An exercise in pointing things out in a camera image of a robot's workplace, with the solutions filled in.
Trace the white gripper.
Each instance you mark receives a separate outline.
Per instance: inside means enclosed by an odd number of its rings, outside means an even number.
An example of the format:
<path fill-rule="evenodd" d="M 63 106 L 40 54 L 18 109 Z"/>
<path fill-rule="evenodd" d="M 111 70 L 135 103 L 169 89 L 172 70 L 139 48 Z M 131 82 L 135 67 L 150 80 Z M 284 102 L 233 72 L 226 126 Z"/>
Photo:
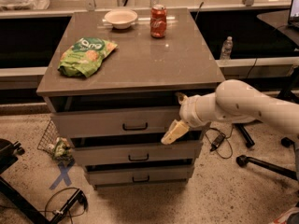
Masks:
<path fill-rule="evenodd" d="M 173 144 L 176 140 L 186 134 L 190 127 L 196 128 L 207 124 L 206 120 L 200 117 L 198 108 L 204 101 L 204 98 L 200 95 L 194 95 L 188 97 L 182 92 L 177 92 L 178 103 L 180 104 L 179 116 L 182 120 L 176 119 L 171 123 L 168 131 L 165 133 L 161 142 L 164 145 Z"/>

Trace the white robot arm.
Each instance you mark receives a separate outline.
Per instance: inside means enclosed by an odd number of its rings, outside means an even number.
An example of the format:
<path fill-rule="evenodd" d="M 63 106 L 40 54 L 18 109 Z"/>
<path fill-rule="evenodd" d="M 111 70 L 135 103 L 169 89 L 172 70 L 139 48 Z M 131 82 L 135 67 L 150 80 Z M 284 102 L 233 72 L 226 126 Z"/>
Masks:
<path fill-rule="evenodd" d="M 263 94 L 249 84 L 230 79 L 207 95 L 178 96 L 180 120 L 174 120 L 161 142 L 174 143 L 190 128 L 211 121 L 242 123 L 259 120 L 277 129 L 293 142 L 299 138 L 299 104 Z"/>

